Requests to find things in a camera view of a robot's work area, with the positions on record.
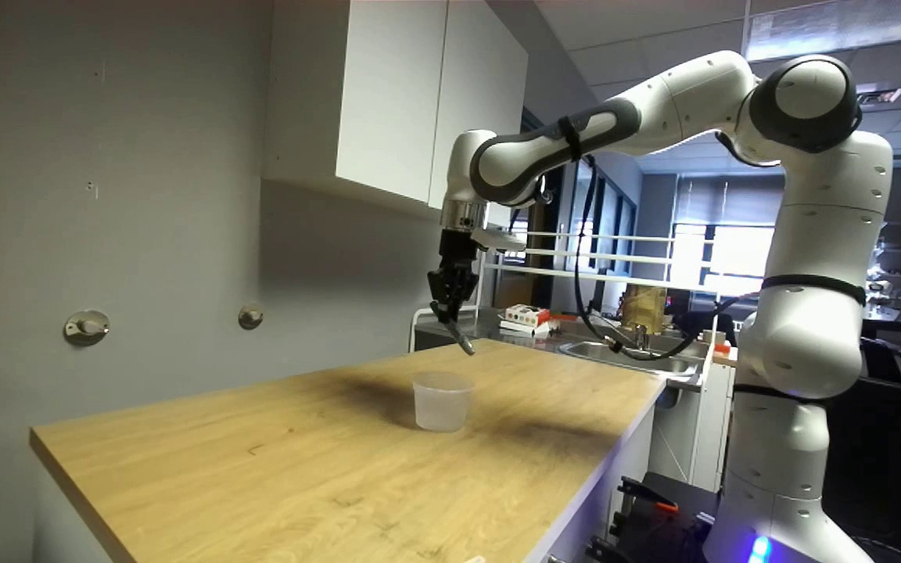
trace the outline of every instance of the window blinds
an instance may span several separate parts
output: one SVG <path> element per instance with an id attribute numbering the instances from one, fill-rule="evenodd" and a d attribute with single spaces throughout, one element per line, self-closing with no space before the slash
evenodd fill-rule
<path id="1" fill-rule="evenodd" d="M 677 224 L 773 225 L 784 196 L 784 176 L 680 178 Z"/>

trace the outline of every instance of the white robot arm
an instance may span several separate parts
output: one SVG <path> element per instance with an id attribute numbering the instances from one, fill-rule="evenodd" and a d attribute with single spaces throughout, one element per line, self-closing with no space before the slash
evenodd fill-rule
<path id="1" fill-rule="evenodd" d="M 528 206 L 550 168 L 604 149 L 639 156 L 706 131 L 738 160 L 785 170 L 757 313 L 741 331 L 725 491 L 709 563 L 871 561 L 821 509 L 829 434 L 817 400 L 860 374 L 864 278 L 892 150 L 860 124 L 846 66 L 812 55 L 755 78 L 737 53 L 698 57 L 529 133 L 458 136 L 447 172 L 433 309 L 453 328 L 476 285 L 486 202 Z"/>

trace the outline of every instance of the translucent cup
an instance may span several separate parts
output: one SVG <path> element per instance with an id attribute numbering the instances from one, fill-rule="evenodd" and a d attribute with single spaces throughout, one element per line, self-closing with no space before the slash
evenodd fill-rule
<path id="1" fill-rule="evenodd" d="M 457 374 L 428 371 L 412 378 L 415 424 L 433 432 L 461 430 L 468 417 L 475 384 Z"/>

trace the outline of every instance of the blue light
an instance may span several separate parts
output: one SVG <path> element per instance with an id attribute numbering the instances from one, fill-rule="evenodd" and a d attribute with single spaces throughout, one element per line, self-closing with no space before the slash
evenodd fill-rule
<path id="1" fill-rule="evenodd" d="M 770 555 L 770 541 L 766 536 L 760 536 L 753 542 L 753 555 L 759 557 L 761 561 L 765 561 L 766 556 Z"/>

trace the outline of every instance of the black strap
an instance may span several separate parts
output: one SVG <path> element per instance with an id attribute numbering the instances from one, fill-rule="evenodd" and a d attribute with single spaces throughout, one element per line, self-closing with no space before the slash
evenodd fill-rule
<path id="1" fill-rule="evenodd" d="M 569 143 L 569 153 L 572 154 L 572 162 L 575 163 L 583 157 L 583 144 L 580 143 L 579 132 L 573 126 L 572 119 L 568 117 L 558 119 L 558 129 L 561 129 L 562 135 L 565 136 L 565 142 Z"/>
<path id="2" fill-rule="evenodd" d="M 819 405 L 820 407 L 827 405 L 827 399 L 802 399 L 800 396 L 791 396 L 787 393 L 781 393 L 778 389 L 762 387 L 761 385 L 733 385 L 732 391 L 733 393 L 748 393 L 749 395 L 773 396 L 776 399 L 794 400 L 794 402 L 802 405 Z"/>
<path id="3" fill-rule="evenodd" d="M 861 303 L 864 307 L 868 303 L 868 296 L 863 286 L 847 284 L 843 279 L 827 278 L 825 275 L 808 275 L 808 274 L 784 274 L 772 275 L 772 277 L 764 279 L 761 289 L 776 288 L 779 285 L 808 285 L 812 288 L 832 289 L 834 292 L 843 293 L 850 296 L 856 302 Z"/>

